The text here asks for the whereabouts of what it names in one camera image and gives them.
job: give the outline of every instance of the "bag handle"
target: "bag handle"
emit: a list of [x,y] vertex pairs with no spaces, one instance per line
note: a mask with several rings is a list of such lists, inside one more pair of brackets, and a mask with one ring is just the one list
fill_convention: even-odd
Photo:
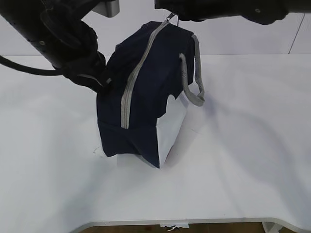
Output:
[[189,99],[191,103],[193,103],[195,106],[202,107],[205,99],[204,99],[204,85],[202,82],[202,67],[201,67],[201,55],[200,55],[200,44],[199,40],[196,37],[196,35],[192,35],[192,38],[194,40],[195,45],[195,75],[194,79],[195,82],[199,86],[200,93],[198,95],[195,95],[192,93],[189,89],[189,83],[188,83],[188,68],[187,68],[187,62],[186,57],[184,54],[179,54],[179,58],[181,59],[181,76],[182,76],[182,84],[184,88],[184,92],[186,97]]

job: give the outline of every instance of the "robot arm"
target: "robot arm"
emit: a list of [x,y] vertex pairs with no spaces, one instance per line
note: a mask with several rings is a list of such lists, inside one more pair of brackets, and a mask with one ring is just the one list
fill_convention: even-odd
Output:
[[[260,23],[282,20],[289,12],[311,12],[310,0],[155,0],[180,20],[243,16]],[[74,83],[105,93],[105,58],[97,36],[81,19],[91,10],[108,17],[119,12],[119,0],[0,0],[2,15],[56,70],[24,67],[0,57],[0,64],[38,75],[64,75]]]
[[155,0],[156,9],[167,9],[180,20],[242,16],[262,25],[282,20],[288,13],[311,13],[309,0]]

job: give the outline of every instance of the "white wall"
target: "white wall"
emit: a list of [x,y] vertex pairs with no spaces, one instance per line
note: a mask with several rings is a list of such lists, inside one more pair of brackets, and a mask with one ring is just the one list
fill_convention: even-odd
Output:
[[271,25],[256,24],[242,17],[180,25],[197,34],[203,55],[287,54],[302,17],[302,14],[290,14]]
[[[91,12],[85,22],[99,37],[99,50],[111,55],[116,44],[151,20],[164,20],[169,12],[154,10],[154,0],[120,0],[121,12],[105,18]],[[261,26],[242,17],[207,20],[202,23],[180,22],[194,31],[201,42],[203,55],[208,54],[279,54],[288,53],[302,14],[291,14],[284,21]],[[38,55],[3,18],[0,18],[1,55]]]
[[311,15],[306,14],[291,51],[292,54],[311,53]]

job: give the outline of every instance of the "white table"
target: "white table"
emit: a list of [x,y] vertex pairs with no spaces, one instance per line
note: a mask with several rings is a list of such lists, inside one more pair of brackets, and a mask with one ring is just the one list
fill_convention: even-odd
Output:
[[91,91],[0,67],[0,232],[241,221],[310,231],[311,55],[202,63],[206,105],[190,107],[163,169],[103,155]]

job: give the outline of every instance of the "navy blue bag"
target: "navy blue bag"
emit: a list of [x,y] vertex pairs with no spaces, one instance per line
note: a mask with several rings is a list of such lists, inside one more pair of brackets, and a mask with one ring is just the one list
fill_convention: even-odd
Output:
[[[105,154],[141,155],[160,168],[186,114],[186,108],[177,102],[181,93],[184,91],[197,106],[204,103],[200,65],[197,38],[167,21],[149,22],[119,44],[105,71],[112,80],[112,90],[97,96],[98,127]],[[188,87],[193,83],[195,66],[198,96]],[[172,131],[162,133],[160,139],[157,126],[169,111],[179,121],[175,120],[178,122]],[[162,121],[166,121],[162,128],[167,129],[169,117]]]

